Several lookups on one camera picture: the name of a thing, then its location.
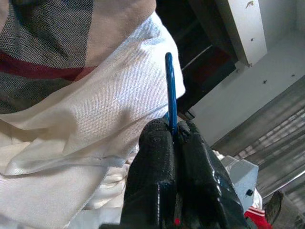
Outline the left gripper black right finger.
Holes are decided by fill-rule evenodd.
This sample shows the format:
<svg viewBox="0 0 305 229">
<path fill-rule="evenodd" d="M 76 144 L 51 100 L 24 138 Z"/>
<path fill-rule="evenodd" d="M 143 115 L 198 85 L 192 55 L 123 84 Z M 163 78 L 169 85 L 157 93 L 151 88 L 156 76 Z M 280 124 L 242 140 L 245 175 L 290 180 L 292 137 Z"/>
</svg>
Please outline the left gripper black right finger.
<svg viewBox="0 0 305 229">
<path fill-rule="evenodd" d="M 196 125 L 179 128 L 182 221 L 187 229 L 248 229 L 229 175 Z"/>
</svg>

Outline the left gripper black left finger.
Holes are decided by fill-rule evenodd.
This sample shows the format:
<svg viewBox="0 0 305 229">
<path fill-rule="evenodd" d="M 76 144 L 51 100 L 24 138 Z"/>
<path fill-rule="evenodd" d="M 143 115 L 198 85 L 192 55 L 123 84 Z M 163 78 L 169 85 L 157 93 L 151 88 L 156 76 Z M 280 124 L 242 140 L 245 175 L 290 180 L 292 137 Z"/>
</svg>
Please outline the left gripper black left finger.
<svg viewBox="0 0 305 229">
<path fill-rule="evenodd" d="M 172 229 L 176 171 L 172 135 L 165 118 L 150 121 L 128 172 L 121 229 Z"/>
</svg>

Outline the blue plastic hanger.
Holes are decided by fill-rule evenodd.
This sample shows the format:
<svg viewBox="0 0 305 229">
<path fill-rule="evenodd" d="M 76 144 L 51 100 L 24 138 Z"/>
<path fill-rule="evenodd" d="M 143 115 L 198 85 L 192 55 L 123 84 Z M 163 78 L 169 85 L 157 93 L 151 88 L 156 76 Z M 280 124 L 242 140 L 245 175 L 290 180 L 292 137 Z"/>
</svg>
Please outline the blue plastic hanger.
<svg viewBox="0 0 305 229">
<path fill-rule="evenodd" d="M 168 124 L 172 135 L 175 135 L 177 133 L 177 101 L 173 56 L 170 52 L 165 54 L 165 69 L 168 93 Z"/>
</svg>

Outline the white printed t-shirt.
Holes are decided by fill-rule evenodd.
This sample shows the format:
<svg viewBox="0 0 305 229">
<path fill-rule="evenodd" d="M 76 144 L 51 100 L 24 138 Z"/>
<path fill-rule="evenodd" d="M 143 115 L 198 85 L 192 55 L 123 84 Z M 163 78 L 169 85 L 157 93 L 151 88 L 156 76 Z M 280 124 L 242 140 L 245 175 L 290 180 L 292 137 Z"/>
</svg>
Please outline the white printed t-shirt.
<svg viewBox="0 0 305 229">
<path fill-rule="evenodd" d="M 118 224 L 144 126 L 168 111 L 156 0 L 0 0 L 0 229 Z"/>
</svg>

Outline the red shorts white stripes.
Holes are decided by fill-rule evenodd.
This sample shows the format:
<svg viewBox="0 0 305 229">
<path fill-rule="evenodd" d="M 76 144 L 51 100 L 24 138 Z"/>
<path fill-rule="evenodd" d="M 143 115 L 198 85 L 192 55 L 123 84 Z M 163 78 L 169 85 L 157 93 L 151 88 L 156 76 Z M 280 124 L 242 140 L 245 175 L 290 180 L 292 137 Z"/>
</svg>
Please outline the red shorts white stripes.
<svg viewBox="0 0 305 229">
<path fill-rule="evenodd" d="M 255 229 L 273 229 L 265 218 L 265 211 L 250 207 L 245 213 L 247 221 L 254 226 Z"/>
</svg>

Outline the grey window curtain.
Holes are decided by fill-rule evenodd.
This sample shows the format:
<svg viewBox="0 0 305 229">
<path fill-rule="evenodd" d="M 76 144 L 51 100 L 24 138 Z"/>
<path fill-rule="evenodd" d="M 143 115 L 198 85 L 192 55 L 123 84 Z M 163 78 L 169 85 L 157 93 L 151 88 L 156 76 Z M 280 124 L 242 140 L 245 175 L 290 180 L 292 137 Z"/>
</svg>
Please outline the grey window curtain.
<svg viewBox="0 0 305 229">
<path fill-rule="evenodd" d="M 259 166 L 265 198 L 305 173 L 305 75 L 213 145 Z"/>
</svg>

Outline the black TV stand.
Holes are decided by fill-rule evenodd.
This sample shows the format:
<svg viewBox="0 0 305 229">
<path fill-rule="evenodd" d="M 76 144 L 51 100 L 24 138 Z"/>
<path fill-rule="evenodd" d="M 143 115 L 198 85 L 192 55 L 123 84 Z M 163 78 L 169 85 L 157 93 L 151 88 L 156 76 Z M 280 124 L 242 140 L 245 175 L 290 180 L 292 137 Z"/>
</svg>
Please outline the black TV stand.
<svg viewBox="0 0 305 229">
<path fill-rule="evenodd" d="M 235 69 L 237 60 L 216 0 L 156 0 L 156 12 L 179 53 L 185 94 L 178 115 L 192 120 L 192 107 Z"/>
</svg>

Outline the white wall cabinet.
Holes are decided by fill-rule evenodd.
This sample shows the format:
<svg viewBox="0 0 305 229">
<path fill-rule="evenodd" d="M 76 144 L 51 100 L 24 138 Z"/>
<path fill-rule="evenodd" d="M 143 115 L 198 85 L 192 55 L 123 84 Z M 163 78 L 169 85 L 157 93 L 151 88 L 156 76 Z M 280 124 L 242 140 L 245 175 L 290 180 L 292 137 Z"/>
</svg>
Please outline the white wall cabinet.
<svg viewBox="0 0 305 229">
<path fill-rule="evenodd" d="M 238 61 L 252 67 L 267 54 L 258 0 L 215 0 Z"/>
</svg>

